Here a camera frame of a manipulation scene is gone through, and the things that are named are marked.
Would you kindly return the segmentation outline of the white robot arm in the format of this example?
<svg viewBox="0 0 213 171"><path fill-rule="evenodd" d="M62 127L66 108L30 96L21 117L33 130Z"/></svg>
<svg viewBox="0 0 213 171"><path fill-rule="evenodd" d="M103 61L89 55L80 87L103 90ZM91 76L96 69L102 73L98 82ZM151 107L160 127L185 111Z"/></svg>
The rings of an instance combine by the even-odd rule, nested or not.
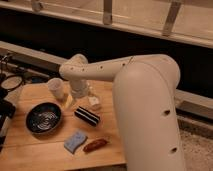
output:
<svg viewBox="0 0 213 171"><path fill-rule="evenodd" d="M77 54L60 66L75 98L89 80L113 83L113 104L128 171L186 171L174 94L180 69L163 54L90 63Z"/></svg>

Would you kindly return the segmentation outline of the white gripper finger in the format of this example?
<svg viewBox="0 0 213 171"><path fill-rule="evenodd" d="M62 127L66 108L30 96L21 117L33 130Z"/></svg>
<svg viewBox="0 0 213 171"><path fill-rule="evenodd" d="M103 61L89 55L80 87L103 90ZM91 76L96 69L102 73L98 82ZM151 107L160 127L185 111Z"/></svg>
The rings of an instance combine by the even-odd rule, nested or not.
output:
<svg viewBox="0 0 213 171"><path fill-rule="evenodd" d="M74 101L75 100L73 99L73 97L71 95L68 95L65 103L65 108L67 109L72 106L75 103Z"/></svg>

